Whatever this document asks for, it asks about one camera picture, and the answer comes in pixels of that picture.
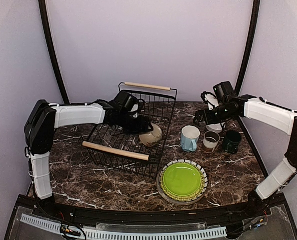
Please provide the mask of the light blue mug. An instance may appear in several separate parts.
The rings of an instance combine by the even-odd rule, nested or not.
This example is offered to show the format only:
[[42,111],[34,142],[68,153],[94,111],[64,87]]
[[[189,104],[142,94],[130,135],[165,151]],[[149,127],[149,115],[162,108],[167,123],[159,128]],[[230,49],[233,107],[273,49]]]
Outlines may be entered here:
[[181,130],[181,148],[185,152],[195,152],[198,148],[200,130],[192,125],[187,125]]

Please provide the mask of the dark green mug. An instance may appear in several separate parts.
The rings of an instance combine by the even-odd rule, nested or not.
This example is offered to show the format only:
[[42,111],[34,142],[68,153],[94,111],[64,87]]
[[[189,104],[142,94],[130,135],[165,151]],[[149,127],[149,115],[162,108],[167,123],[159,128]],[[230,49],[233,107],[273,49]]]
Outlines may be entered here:
[[222,148],[229,154],[236,154],[242,142],[242,135],[234,130],[229,130],[223,139]]

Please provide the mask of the beige ribbed cup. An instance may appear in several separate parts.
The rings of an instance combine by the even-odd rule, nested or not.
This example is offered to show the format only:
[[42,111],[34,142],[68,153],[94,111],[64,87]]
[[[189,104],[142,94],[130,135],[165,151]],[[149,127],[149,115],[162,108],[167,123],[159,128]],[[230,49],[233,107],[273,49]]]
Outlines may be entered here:
[[159,143],[159,141],[163,137],[162,129],[154,123],[152,124],[152,126],[153,126],[153,131],[139,135],[140,142],[144,144],[146,147],[155,146],[156,144]]

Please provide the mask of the white cup with brown band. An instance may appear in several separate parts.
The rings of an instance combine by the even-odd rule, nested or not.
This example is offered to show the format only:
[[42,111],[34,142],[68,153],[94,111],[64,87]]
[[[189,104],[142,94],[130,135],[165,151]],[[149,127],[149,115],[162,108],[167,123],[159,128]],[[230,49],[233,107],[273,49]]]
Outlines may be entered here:
[[207,131],[204,134],[204,139],[202,142],[202,149],[206,153],[213,153],[216,147],[219,144],[221,137],[217,132],[214,131]]

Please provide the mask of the grey deer pattern plate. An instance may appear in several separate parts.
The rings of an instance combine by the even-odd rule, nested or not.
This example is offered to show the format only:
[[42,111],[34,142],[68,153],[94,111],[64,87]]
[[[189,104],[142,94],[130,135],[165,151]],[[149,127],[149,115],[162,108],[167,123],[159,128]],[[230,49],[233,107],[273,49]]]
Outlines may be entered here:
[[177,206],[189,206],[189,205],[193,205],[193,204],[196,204],[197,202],[199,202],[201,199],[204,198],[204,194],[202,194],[201,196],[199,196],[198,198],[194,199],[194,200],[189,200],[189,201],[179,201],[179,200],[175,200],[169,196],[167,196],[162,187],[161,187],[161,180],[160,180],[160,176],[158,175],[156,177],[156,188],[157,188],[157,191],[159,193],[159,195],[164,199],[166,200],[168,203],[171,203],[171,204],[174,204],[174,205],[177,205]]

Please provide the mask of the white bowl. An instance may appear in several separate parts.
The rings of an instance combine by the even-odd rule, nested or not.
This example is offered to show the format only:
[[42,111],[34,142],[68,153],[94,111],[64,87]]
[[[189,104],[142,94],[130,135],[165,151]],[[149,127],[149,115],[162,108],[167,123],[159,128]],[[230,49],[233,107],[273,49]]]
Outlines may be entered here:
[[208,131],[216,132],[218,134],[220,134],[223,131],[223,127],[221,126],[221,124],[206,125],[206,129]]

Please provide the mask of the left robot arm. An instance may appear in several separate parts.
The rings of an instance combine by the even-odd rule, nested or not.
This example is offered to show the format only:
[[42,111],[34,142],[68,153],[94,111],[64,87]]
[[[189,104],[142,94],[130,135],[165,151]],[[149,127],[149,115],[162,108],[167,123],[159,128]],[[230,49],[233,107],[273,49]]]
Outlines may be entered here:
[[53,196],[50,177],[50,155],[58,129],[77,125],[109,125],[121,127],[126,134],[153,131],[148,116],[139,112],[138,101],[122,106],[116,101],[96,100],[93,103],[57,104],[40,99],[35,104],[25,126],[25,154],[30,160],[30,172],[36,196],[42,200],[39,209],[48,218],[59,214]]

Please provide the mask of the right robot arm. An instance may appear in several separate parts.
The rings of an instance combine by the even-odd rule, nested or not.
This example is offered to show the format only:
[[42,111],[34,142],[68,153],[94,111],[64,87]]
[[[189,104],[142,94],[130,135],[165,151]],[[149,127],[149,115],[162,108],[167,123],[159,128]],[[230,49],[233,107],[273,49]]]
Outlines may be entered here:
[[264,143],[272,143],[278,139],[276,136],[270,137],[269,134],[276,133],[282,138],[279,150],[285,152],[279,154],[281,161],[249,193],[248,202],[243,207],[243,212],[248,217],[254,217],[297,175],[297,111],[249,94],[219,97],[210,92],[203,92],[201,99],[207,106],[196,112],[194,122],[197,124],[214,125],[233,118],[245,118],[258,122],[257,126],[260,129],[257,136],[262,136]]

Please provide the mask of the bright green plate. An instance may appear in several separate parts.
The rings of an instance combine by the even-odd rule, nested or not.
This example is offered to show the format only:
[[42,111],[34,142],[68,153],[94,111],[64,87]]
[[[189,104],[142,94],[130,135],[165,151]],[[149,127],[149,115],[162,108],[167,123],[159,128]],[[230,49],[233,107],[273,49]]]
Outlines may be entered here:
[[167,193],[179,197],[200,194],[206,187],[202,170],[186,162],[168,166],[161,177],[161,187]]

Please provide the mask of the black front rail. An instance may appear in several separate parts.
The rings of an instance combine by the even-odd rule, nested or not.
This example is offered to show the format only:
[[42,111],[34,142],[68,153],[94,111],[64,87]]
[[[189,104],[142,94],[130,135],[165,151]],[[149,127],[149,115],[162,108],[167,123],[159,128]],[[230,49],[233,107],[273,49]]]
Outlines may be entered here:
[[236,211],[234,205],[208,209],[191,209],[180,211],[118,211],[102,210],[87,207],[77,207],[56,203],[52,200],[46,204],[37,202],[35,198],[19,195],[16,204],[26,207],[38,216],[59,216],[69,223],[79,226],[95,226],[99,223],[121,225],[171,225],[193,224],[206,222],[207,224],[235,225],[243,220],[253,218],[243,211]]

